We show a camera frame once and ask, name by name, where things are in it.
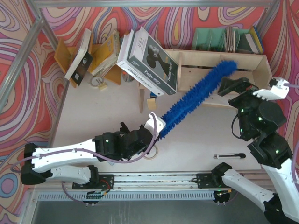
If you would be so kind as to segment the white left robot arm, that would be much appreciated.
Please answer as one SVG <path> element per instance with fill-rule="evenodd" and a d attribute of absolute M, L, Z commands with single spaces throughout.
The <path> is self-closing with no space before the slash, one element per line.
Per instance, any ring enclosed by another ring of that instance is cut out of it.
<path fill-rule="evenodd" d="M 157 137 L 155 128 L 140 126 L 138 130 L 129 132 L 121 128 L 119 132 L 107 132 L 63 147 L 41 148 L 28 143 L 21 181 L 25 185 L 37 185 L 53 178 L 93 187 L 99 183 L 94 162 L 135 162 L 152 149 Z"/>

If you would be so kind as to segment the blue microfiber duster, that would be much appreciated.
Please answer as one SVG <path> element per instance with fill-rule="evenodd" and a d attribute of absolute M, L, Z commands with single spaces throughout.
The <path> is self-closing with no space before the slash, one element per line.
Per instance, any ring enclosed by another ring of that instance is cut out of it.
<path fill-rule="evenodd" d="M 228 77 L 237 70 L 237 63 L 232 60 L 223 60 L 213 67 L 208 74 L 197 82 L 186 94 L 176 102 L 163 116 L 166 122 L 165 129 L 159 134 L 163 139 L 186 115 L 192 113 L 197 107 L 209 98 L 219 87 L 222 78 Z"/>

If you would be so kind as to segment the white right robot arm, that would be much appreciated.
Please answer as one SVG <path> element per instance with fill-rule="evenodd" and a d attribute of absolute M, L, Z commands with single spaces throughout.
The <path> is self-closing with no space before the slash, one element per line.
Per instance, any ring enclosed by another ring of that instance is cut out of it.
<path fill-rule="evenodd" d="M 239 138 L 248 141 L 251 154 L 271 179 L 274 191 L 248 180 L 227 163 L 221 163 L 208 174 L 197 174 L 193 182 L 198 188 L 232 188 L 257 205 L 271 224 L 296 224 L 299 221 L 299 185 L 295 157 L 287 140 L 277 133 L 286 121 L 277 104 L 286 98 L 291 84 L 280 77 L 260 89 L 245 77 L 223 78 L 219 96 L 237 92 L 228 104 L 238 110 Z"/>

